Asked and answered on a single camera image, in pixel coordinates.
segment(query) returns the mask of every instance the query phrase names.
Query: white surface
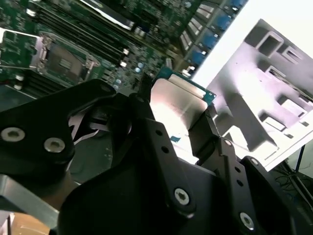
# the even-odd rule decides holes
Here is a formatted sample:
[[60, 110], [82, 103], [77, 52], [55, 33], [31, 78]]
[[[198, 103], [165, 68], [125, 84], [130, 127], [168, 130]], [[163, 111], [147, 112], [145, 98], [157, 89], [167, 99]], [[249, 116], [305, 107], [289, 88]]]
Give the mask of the white surface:
[[[302, 51], [313, 57], [311, 44], [313, 35], [310, 32], [313, 15], [311, 8], [307, 6], [308, 3], [307, 0], [249, 0], [204, 61], [193, 80], [203, 87], [208, 87], [260, 19], [265, 20]], [[275, 160], [267, 163], [266, 169], [271, 170], [312, 139], [313, 132], [306, 133], [287, 151], [280, 153]]]

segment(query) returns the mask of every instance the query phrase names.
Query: black ram slot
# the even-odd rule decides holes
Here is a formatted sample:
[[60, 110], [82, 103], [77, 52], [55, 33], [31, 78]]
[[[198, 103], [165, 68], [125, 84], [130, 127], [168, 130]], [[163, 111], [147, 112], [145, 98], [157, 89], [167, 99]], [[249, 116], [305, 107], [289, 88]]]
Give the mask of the black ram slot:
[[111, 46], [113, 45], [114, 48], [116, 48], [117, 50], [119, 50], [120, 52], [123, 51], [123, 49], [125, 48], [125, 45], [123, 45], [122, 43], [120, 43], [119, 41], [113, 39], [112, 37], [110, 37], [110, 35], [107, 35], [103, 30], [95, 27], [92, 22], [82, 22], [83, 19], [80, 19], [79, 17], [70, 14], [69, 12], [65, 11], [64, 9], [62, 9], [61, 7], [59, 7], [58, 5], [54, 5], [55, 9], [57, 9], [58, 11], [67, 14], [69, 17], [77, 20], [77, 22], [79, 22], [78, 24], [83, 27], [85, 29], [85, 31], [89, 31], [89, 29], [91, 30], [89, 33], [92, 34], [94, 37], [101, 39], [102, 41], [110, 44]]
[[[104, 21], [102, 19], [100, 19], [98, 16], [94, 16], [92, 15], [90, 18], [92, 21], [97, 21], [100, 24], [103, 24]], [[134, 45], [141, 47], [142, 43], [138, 42], [135, 38], [133, 38], [132, 36], [130, 36], [128, 33], [124, 32], [123, 29], [119, 30], [116, 27], [110, 25], [110, 24], [106, 24], [106, 28], [108, 28], [109, 30], [111, 30], [113, 33], [116, 33], [118, 35], [120, 35], [121, 37], [125, 38], [127, 41], [133, 43]]]
[[150, 3], [152, 6], [154, 6], [156, 9], [163, 12], [166, 9], [166, 6], [163, 5], [159, 0], [147, 0], [148, 3]]
[[42, 8], [38, 14], [37, 20], [39, 23], [51, 28], [63, 37], [70, 39], [95, 54], [98, 54], [111, 63], [119, 65], [120, 59], [123, 55], [121, 51], [98, 38], [93, 37], [82, 29], [75, 28], [58, 17], [52, 17]]
[[23, 91], [34, 98], [41, 98], [66, 89], [66, 87], [33, 71], [28, 71], [25, 77], [26, 81]]
[[146, 10], [143, 10], [140, 14], [141, 18], [143, 20], [146, 20], [148, 22], [150, 22], [151, 24], [157, 24], [158, 22], [158, 19], [156, 16], [152, 15], [151, 13], [149, 13], [148, 11]]
[[93, 41], [92, 39], [88, 40], [88, 37], [85, 37], [81, 33], [72, 32], [70, 28], [68, 30], [65, 30], [61, 27], [58, 27], [58, 24], [54, 23], [50, 19], [45, 19], [44, 17], [41, 17], [40, 23], [51, 28], [53, 31], [60, 34], [61, 36], [70, 39], [72, 42], [86, 48], [88, 51], [110, 61], [111, 63], [116, 65], [119, 64], [121, 55], [114, 52], [109, 52], [108, 50], [104, 51], [104, 49], [106, 49], [105, 45], [101, 45], [99, 42]]

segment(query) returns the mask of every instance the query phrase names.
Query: robotic arm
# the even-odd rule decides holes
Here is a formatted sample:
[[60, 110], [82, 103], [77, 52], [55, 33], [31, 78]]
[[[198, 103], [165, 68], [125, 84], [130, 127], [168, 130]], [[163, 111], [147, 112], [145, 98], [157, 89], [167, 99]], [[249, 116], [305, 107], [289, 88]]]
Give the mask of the robotic arm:
[[[237, 161], [208, 111], [189, 130], [191, 165], [143, 94], [92, 80], [0, 113], [1, 209], [58, 235], [312, 234], [256, 159]], [[74, 146], [98, 130], [112, 132], [112, 168], [77, 186]]]

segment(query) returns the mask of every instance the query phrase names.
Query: sheet metal part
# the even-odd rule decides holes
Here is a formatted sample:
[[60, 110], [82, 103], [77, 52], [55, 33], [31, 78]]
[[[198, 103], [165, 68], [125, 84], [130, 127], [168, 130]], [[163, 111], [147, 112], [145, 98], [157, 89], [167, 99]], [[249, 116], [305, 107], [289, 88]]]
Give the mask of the sheet metal part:
[[[268, 44], [271, 52], [264, 53], [269, 51], [266, 48], [264, 51], [259, 51], [258, 43], [251, 45], [248, 37], [248, 43], [241, 44], [210, 83], [208, 89], [217, 93], [214, 101], [218, 114], [217, 121], [219, 118], [223, 119], [223, 114], [228, 114], [232, 120], [230, 123], [239, 127], [249, 114], [249, 120], [262, 123], [262, 128], [277, 145], [276, 150], [272, 149], [267, 154], [264, 154], [266, 153], [264, 151], [259, 154], [248, 151], [245, 143], [240, 141], [240, 134], [236, 134], [236, 132], [230, 133], [228, 137], [233, 141], [239, 157], [253, 156], [266, 167], [313, 131], [313, 106], [310, 105], [310, 102], [299, 98], [305, 97], [306, 101], [312, 100], [313, 87], [309, 77], [313, 72], [313, 59], [265, 21], [260, 20], [257, 27], [267, 30], [264, 35], [277, 35], [277, 38], [283, 40], [283, 43], [280, 40], [280, 45], [288, 45], [294, 54], [302, 59], [298, 59], [298, 63], [294, 63], [282, 55], [278, 47], [272, 47], [273, 44]], [[231, 100], [234, 94], [242, 96], [250, 108], [248, 113], [235, 115], [237, 111], [241, 110], [241, 107], [229, 106], [228, 100]], [[246, 142], [251, 141], [251, 138], [246, 137]]]

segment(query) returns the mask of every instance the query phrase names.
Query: green circuit board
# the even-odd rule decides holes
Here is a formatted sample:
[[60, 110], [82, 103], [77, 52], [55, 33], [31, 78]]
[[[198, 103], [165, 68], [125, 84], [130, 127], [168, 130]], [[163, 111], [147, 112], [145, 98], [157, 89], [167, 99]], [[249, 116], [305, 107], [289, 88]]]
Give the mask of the green circuit board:
[[152, 27], [149, 36], [169, 43], [177, 39], [202, 0], [122, 0], [124, 7]]
[[144, 73], [153, 78], [163, 66], [164, 52], [91, 15], [97, 16], [71, 0], [0, 2], [0, 79], [31, 75], [24, 90], [35, 97], [43, 96], [32, 91], [42, 83], [66, 88], [90, 79], [137, 91]]

